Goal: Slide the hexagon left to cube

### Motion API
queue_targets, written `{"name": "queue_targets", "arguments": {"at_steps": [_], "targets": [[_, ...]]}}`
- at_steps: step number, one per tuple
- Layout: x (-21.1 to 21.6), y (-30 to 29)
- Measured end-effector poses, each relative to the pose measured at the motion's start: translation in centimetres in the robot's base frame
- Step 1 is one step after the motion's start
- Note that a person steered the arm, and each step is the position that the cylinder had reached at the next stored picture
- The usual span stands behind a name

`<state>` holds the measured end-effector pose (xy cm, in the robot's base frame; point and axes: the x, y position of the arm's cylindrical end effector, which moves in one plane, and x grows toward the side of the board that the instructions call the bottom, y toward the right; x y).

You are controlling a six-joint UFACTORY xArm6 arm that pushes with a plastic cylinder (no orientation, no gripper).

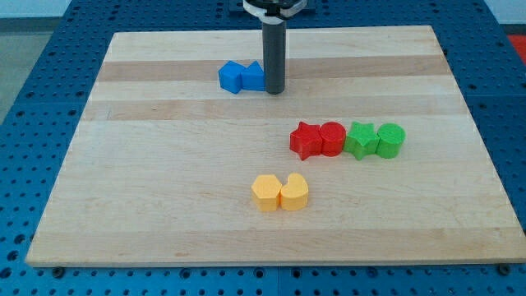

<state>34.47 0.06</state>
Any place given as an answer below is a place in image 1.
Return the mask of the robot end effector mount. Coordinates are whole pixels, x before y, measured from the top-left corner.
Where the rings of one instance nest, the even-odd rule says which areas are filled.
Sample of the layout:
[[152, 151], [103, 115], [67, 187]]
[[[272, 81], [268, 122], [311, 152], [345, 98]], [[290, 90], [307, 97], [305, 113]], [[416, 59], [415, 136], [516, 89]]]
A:
[[307, 0], [243, 0], [243, 9], [260, 21], [286, 21], [307, 6]]

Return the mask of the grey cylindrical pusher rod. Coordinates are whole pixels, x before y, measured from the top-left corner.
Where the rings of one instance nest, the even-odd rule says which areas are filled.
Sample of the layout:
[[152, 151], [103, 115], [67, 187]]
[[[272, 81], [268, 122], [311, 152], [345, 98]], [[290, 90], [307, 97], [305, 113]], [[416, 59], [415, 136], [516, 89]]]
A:
[[278, 95], [285, 87], [286, 22], [262, 24], [265, 91]]

